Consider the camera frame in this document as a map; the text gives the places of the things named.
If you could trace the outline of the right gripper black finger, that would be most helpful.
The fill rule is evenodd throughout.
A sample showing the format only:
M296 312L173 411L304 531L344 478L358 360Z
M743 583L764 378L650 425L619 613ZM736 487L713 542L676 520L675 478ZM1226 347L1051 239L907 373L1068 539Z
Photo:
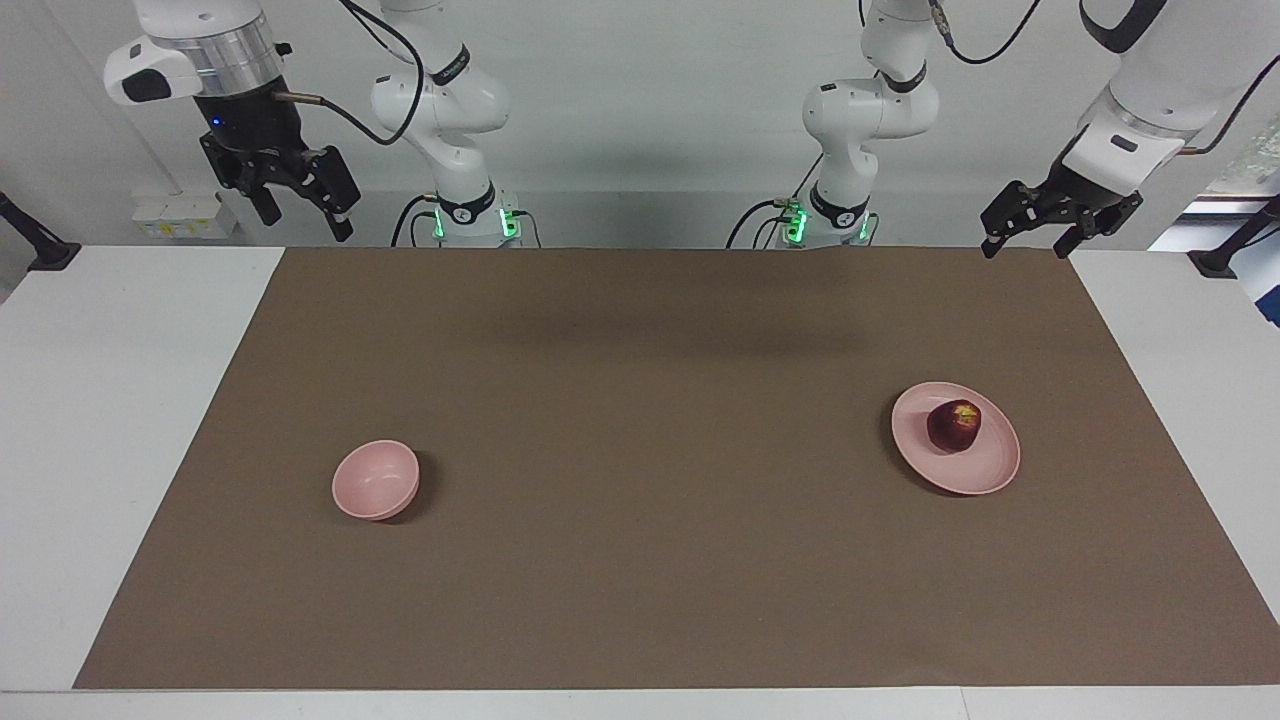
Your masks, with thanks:
M361 192L340 150L307 150L301 160L301 195L323 213L334 241L344 243L355 232L348 215Z
M270 170L260 164L239 164L232 178L232 186L250 201L266 227L275 225L282 219L282 210L268 188L270 179Z

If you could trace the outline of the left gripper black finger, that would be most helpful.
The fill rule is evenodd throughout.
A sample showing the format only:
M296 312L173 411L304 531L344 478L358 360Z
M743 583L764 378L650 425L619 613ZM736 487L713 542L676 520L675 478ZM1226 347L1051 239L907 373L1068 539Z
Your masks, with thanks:
M1085 241L1094 238L1097 234L1105 234L1108 228L1108 223L1105 214L1098 211L1082 211L1078 213L1075 219L1069 224L1059 240L1053 243L1053 254L1057 259L1069 258L1076 249L1079 249Z
M1012 237L1062 219L1053 202L1042 202L1038 188L1020 181L1006 184L980 213L986 238L980 251L993 259Z

